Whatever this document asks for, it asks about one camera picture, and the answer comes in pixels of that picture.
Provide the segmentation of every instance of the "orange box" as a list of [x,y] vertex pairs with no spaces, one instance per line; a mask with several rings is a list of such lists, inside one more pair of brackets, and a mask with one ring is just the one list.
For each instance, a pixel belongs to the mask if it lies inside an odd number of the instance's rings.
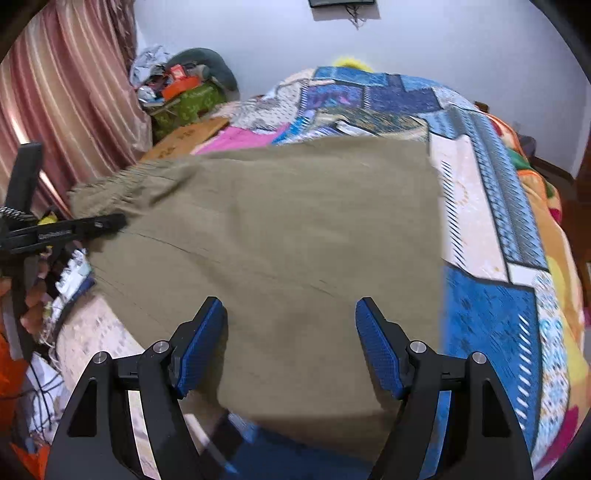
[[162,90],[162,96],[164,97],[164,100],[168,102],[177,95],[190,90],[191,88],[198,87],[199,85],[201,85],[201,80],[197,77],[187,77],[182,80],[175,80]]

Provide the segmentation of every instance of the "khaki fabric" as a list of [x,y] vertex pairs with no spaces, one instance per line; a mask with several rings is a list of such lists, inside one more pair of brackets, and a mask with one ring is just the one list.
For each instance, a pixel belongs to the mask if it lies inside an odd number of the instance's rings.
[[409,338],[437,348],[440,189],[427,149],[328,138],[148,162],[72,201],[77,215],[132,216],[91,262],[143,347],[217,296],[229,328],[206,397],[296,440],[375,459],[397,403],[372,382],[355,304],[373,297]]

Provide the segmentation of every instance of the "pink fabric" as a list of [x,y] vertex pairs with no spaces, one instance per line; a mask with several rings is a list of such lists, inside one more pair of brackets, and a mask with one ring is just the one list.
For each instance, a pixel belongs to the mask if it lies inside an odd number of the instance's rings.
[[560,225],[562,223],[562,212],[557,208],[552,207],[549,207],[548,210],[550,211],[550,215],[552,215],[552,218],[556,221],[556,223]]
[[228,127],[211,141],[198,146],[193,150],[193,155],[202,155],[223,150],[238,150],[240,148],[266,147],[279,137],[286,128],[287,125],[284,125],[271,134],[256,134],[243,128]]

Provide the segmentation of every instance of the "white wall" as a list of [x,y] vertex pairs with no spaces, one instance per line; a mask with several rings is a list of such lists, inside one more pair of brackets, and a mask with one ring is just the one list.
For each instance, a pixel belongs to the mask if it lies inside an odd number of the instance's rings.
[[216,50],[242,97],[308,67],[354,56],[376,71],[438,80],[538,141],[538,156],[572,171],[587,80],[547,18],[528,0],[377,0],[359,30],[307,0],[136,0],[147,44]]

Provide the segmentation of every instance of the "cardboard box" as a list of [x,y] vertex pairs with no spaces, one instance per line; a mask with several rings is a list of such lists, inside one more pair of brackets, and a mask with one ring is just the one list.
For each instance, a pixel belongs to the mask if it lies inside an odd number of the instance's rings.
[[227,126],[229,121],[224,117],[216,117],[196,124],[178,127],[174,132],[158,142],[154,148],[146,152],[141,161],[189,155],[196,146]]

